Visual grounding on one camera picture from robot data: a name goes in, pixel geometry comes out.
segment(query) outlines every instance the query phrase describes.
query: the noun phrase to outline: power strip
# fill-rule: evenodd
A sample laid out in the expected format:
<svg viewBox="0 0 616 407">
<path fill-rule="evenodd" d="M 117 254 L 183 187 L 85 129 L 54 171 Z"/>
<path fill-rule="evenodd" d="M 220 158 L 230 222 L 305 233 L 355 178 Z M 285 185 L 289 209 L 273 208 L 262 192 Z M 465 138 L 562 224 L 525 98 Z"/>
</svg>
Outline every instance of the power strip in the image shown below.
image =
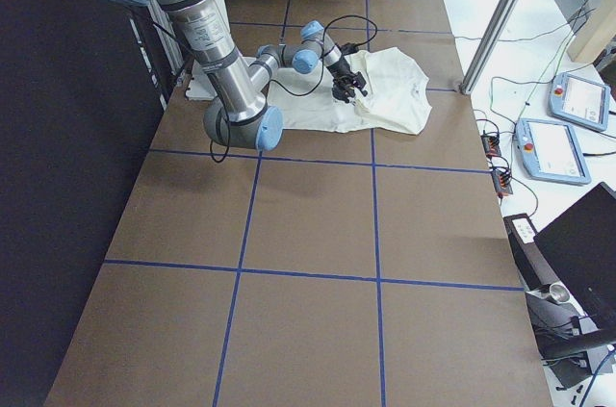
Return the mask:
<svg viewBox="0 0 616 407">
<path fill-rule="evenodd" d="M 485 152 L 485 157 L 492 161 L 494 157 L 500 157 L 501 147 L 499 146 L 499 140 L 497 137 L 493 135 L 486 135 L 485 133 L 481 135 L 481 143 L 483 144 L 483 150 Z M 490 172 L 492 176 L 492 183 L 494 184 L 494 190 L 497 193 L 499 198 L 506 197 L 507 195 L 512 195 L 513 190 L 511 189 L 511 178 L 507 175 L 507 172 L 499 167 L 492 168 Z"/>
<path fill-rule="evenodd" d="M 492 175 L 494 190 L 497 192 L 499 198 L 506 197 L 507 195 L 513 195 L 511 182 L 506 180 L 504 170 L 500 168 L 492 168 L 490 174 Z"/>
</svg>

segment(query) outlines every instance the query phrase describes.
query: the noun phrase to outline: cloth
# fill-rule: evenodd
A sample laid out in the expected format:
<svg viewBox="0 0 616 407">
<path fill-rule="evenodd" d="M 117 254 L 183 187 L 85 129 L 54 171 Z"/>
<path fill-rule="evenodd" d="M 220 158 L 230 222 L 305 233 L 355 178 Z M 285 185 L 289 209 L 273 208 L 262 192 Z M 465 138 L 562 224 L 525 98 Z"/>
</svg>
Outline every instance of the cloth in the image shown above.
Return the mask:
<svg viewBox="0 0 616 407">
<path fill-rule="evenodd" d="M 366 97 L 356 91 L 354 104 L 332 96 L 327 69 L 319 87 L 310 95 L 295 97 L 275 83 L 269 84 L 268 103 L 281 109 L 286 129 L 346 133 L 385 128 L 416 135 L 427 123 L 431 106 L 425 96 L 428 78 L 417 63 L 397 48 L 375 53 L 360 51 L 346 56 L 351 70 L 367 81 Z M 276 79 L 297 93 L 310 90 L 321 76 L 321 65 L 308 75 L 280 69 Z"/>
</svg>

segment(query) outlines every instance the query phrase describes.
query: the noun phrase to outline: robotic arm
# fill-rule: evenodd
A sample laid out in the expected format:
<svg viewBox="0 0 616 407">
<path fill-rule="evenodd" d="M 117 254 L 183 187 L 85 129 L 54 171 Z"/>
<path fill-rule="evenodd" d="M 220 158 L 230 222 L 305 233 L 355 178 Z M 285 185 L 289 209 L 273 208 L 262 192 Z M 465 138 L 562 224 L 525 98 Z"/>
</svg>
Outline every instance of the robotic arm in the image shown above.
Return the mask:
<svg viewBox="0 0 616 407">
<path fill-rule="evenodd" d="M 146 6 L 148 0 L 112 0 Z M 261 89 L 280 67 L 309 73 L 322 60 L 334 77 L 333 94 L 348 102 L 366 81 L 353 73 L 340 48 L 318 22 L 302 30 L 301 46 L 265 46 L 248 65 L 238 51 L 215 0 L 157 0 L 182 30 L 208 75 L 218 100 L 203 118 L 208 136 L 222 145 L 272 150 L 282 135 L 282 114 L 268 106 Z"/>
</svg>

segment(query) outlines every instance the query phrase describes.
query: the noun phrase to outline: white table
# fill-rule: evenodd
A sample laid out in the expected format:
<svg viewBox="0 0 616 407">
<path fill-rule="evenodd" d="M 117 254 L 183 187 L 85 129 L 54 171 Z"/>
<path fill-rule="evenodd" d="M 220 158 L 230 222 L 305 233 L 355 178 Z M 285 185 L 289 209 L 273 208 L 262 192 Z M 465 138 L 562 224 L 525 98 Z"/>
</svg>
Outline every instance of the white table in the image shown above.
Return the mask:
<svg viewBox="0 0 616 407">
<path fill-rule="evenodd" d="M 498 1 L 445 0 L 453 34 L 456 37 L 482 37 Z M 532 38 L 565 23 L 564 16 L 553 0 L 520 0 L 500 39 Z M 532 41 L 499 42 L 473 91 L 474 108 L 485 112 L 487 118 L 496 122 L 501 131 L 511 131 L 513 125 L 510 122 L 490 112 L 489 88 L 491 79 L 495 76 L 501 76 L 518 82 L 550 80 L 555 74 L 554 69 L 558 56 L 556 56 L 556 61 L 551 64 L 550 62 L 563 39 L 570 33 L 569 26 L 564 26 L 552 34 Z M 468 68 L 478 44 L 478 40 L 463 38 L 456 40 L 458 55 L 464 71 Z M 550 65 L 550 67 L 540 78 L 547 65 Z M 572 63 L 565 53 L 559 71 L 574 69 L 582 65 Z M 592 65 L 576 71 L 576 75 L 589 80 L 601 81 L 599 74 Z M 549 90 L 549 85 L 518 86 L 496 80 L 493 91 L 494 108 L 515 121 L 528 100 L 530 105 L 526 107 L 523 117 L 550 118 L 548 114 Z M 612 110 L 616 109 L 613 100 L 610 106 Z M 484 117 L 482 112 L 475 112 L 475 114 L 477 118 Z M 484 123 L 479 122 L 478 126 L 482 130 Z M 487 125 L 486 131 L 492 130 L 493 128 Z M 610 118 L 606 132 L 610 135 L 616 135 L 616 117 Z M 598 136 L 596 133 L 581 127 L 576 127 L 576 134 L 584 152 L 603 153 L 616 150 L 616 140 Z M 586 159 L 592 176 L 591 184 L 579 187 L 547 183 L 528 178 L 520 158 L 516 154 L 517 149 L 513 149 L 511 146 L 511 136 L 510 134 L 501 136 L 501 150 L 505 158 L 512 164 L 514 177 L 528 184 L 537 194 L 539 207 L 532 220 L 538 230 L 543 229 L 601 181 L 605 181 L 611 188 L 616 189 L 616 155 Z M 503 199 L 500 207 L 502 215 L 531 213 L 535 203 L 532 194 L 520 184 L 516 182 L 512 184 L 514 194 Z M 559 384 L 558 380 L 549 369 L 546 369 L 546 376 L 551 385 L 554 405 L 556 407 L 571 405 L 571 399 L 576 394 L 576 387 L 568 392 L 559 392 L 555 389 L 555 386 Z M 581 396 L 578 394 L 577 404 L 580 400 Z M 585 406 L 614 404 L 616 404 L 616 374 L 602 375 L 595 382 L 591 394 L 586 399 Z"/>
</svg>

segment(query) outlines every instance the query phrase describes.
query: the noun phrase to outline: white sticker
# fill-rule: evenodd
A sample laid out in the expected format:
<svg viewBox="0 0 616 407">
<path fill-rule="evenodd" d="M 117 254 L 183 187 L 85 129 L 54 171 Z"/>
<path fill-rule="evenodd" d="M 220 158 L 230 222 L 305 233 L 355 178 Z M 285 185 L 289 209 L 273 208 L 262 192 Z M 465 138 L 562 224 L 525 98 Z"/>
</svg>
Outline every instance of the white sticker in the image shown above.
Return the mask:
<svg viewBox="0 0 616 407">
<path fill-rule="evenodd" d="M 184 24 L 185 35 L 191 47 L 198 51 L 211 48 L 225 37 L 224 26 L 214 12 L 205 17 Z"/>
<path fill-rule="evenodd" d="M 518 231 L 518 235 L 522 242 L 524 243 L 533 243 L 535 242 L 535 231 L 532 229 L 532 226 L 528 222 L 528 219 L 525 217 L 521 217 L 513 220 L 513 227 Z"/>
</svg>

